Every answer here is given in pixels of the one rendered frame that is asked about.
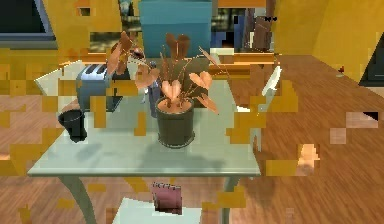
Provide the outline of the teal box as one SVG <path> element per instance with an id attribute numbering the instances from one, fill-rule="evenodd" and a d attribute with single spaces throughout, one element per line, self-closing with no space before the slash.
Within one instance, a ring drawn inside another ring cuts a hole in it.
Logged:
<path id="1" fill-rule="evenodd" d="M 191 39 L 188 56 L 209 51 L 211 42 L 211 0 L 141 0 L 138 4 L 144 52 L 158 58 L 165 35 L 187 35 Z"/>

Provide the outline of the house plant in dark pot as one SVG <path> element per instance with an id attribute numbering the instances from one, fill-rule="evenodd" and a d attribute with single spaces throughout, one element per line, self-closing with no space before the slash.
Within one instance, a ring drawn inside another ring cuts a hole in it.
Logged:
<path id="1" fill-rule="evenodd" d="M 133 45 L 126 32 L 122 32 L 106 61 L 107 73 L 123 74 L 129 60 L 133 59 L 138 65 L 135 86 L 144 89 L 156 84 L 160 89 L 159 98 L 153 103 L 159 142 L 168 148 L 182 148 L 195 137 L 194 102 L 199 101 L 212 112 L 217 111 L 215 102 L 206 93 L 194 94 L 197 88 L 209 90 L 214 75 L 208 71 L 187 71 L 194 61 L 187 56 L 190 47 L 188 36 L 168 33 L 165 40 L 166 46 L 160 53 L 161 65 L 157 67 L 148 62 L 141 49 Z"/>

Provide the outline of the maroon spiral notepad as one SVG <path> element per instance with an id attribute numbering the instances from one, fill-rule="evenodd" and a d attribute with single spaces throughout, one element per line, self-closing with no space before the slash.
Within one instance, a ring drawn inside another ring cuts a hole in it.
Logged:
<path id="1" fill-rule="evenodd" d="M 165 183 L 152 183 L 155 210 L 158 212 L 182 214 L 181 187 Z"/>

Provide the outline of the black cup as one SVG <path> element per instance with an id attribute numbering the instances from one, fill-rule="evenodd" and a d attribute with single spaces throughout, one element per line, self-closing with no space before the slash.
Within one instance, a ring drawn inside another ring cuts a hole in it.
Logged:
<path id="1" fill-rule="evenodd" d="M 66 129 L 69 138 L 75 143 L 87 138 L 84 119 L 85 114 L 80 109 L 71 109 L 58 116 L 58 122 Z"/>

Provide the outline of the grey blue bottle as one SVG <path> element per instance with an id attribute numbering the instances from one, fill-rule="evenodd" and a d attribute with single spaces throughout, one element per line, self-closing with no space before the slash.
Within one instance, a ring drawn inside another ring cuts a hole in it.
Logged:
<path id="1" fill-rule="evenodd" d="M 159 78 L 157 78 L 151 85 L 147 87 L 146 93 L 148 94 L 151 116 L 153 118 L 156 118 L 157 117 L 156 102 L 161 96 Z"/>

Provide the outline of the silver toaster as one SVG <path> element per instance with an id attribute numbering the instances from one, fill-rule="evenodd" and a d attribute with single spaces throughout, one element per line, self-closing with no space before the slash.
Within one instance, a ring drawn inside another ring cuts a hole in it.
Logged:
<path id="1" fill-rule="evenodd" d="M 112 96 L 107 96 L 106 89 L 110 87 L 111 82 L 129 79 L 128 70 L 125 70 L 122 75 L 117 75 L 116 73 L 108 75 L 106 64 L 87 65 L 76 78 L 77 81 L 81 82 L 81 85 L 77 88 L 77 99 L 80 108 L 84 112 L 89 112 L 90 97 L 105 96 L 106 111 L 114 112 L 122 97 L 117 95 L 117 89 L 114 89 Z"/>

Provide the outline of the dark window with grey frame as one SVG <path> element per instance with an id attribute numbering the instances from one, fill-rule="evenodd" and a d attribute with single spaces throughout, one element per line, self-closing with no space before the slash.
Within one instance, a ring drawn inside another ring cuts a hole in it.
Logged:
<path id="1" fill-rule="evenodd" d="M 0 0 L 0 41 L 55 41 L 43 0 Z"/>

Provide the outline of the brown wooden chair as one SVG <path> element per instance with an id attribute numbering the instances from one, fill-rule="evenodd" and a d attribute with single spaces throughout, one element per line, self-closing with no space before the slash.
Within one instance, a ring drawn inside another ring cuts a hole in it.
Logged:
<path id="1" fill-rule="evenodd" d="M 245 49 L 269 52 L 272 42 L 273 7 L 246 8 L 242 44 Z"/>

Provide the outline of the pale green table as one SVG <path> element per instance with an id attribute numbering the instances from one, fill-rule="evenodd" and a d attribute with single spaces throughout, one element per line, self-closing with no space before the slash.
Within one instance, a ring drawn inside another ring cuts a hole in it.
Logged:
<path id="1" fill-rule="evenodd" d="M 215 80 L 209 96 L 219 113 L 195 109 L 195 139 L 184 148 L 160 144 L 157 121 L 150 116 L 149 106 L 141 102 L 141 95 L 129 96 L 106 116 L 105 128 L 93 124 L 94 114 L 86 116 L 85 141 L 74 143 L 68 134 L 61 134 L 28 174 L 59 178 L 78 203 L 86 224 L 96 224 L 96 219 L 83 177 L 222 176 L 226 179 L 224 190 L 231 192 L 240 178 L 256 177 L 260 170 L 252 146 L 232 144 L 226 135 L 236 111 L 228 83 Z"/>

